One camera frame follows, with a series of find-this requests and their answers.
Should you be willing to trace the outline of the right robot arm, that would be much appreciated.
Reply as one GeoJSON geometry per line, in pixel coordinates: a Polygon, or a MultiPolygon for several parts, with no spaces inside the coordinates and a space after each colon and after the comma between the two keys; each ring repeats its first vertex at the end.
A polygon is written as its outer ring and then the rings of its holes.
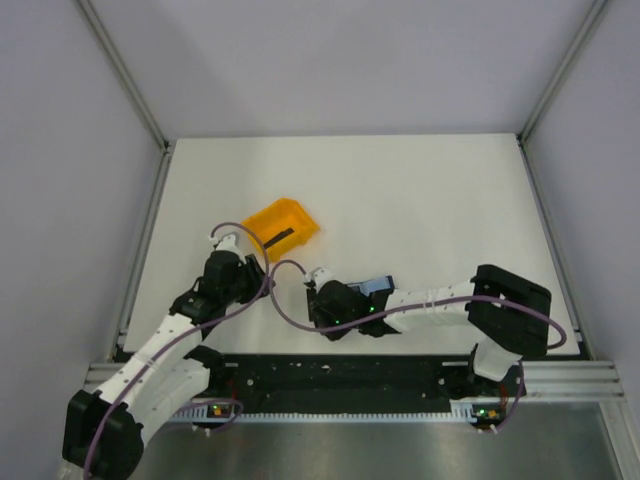
{"type": "Polygon", "coordinates": [[[471,279],[425,291],[400,290],[393,280],[343,283],[327,269],[305,276],[308,317],[331,341],[349,331],[380,338],[427,327],[473,327],[481,333],[466,374],[469,388],[487,396],[511,365],[548,352],[550,292],[495,265],[471,279]]]}

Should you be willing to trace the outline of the yellow plastic bin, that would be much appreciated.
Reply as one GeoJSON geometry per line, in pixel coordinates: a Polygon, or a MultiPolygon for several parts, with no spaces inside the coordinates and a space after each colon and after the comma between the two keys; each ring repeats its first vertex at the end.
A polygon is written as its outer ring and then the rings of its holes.
{"type": "Polygon", "coordinates": [[[271,239],[279,232],[292,228],[294,233],[271,248],[266,249],[269,261],[276,263],[291,250],[305,245],[320,231],[319,225],[302,205],[290,198],[280,198],[258,213],[246,218],[241,224],[253,232],[260,243],[271,239]]]}

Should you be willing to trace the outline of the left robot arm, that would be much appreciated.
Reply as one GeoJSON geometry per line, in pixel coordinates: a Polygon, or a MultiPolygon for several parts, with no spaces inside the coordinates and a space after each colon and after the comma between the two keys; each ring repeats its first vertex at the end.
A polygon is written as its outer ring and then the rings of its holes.
{"type": "Polygon", "coordinates": [[[254,255],[215,250],[146,343],[94,391],[78,391],[66,413],[62,457],[98,479],[127,479],[157,431],[194,397],[216,396],[228,375],[203,342],[234,304],[265,296],[254,255]]]}

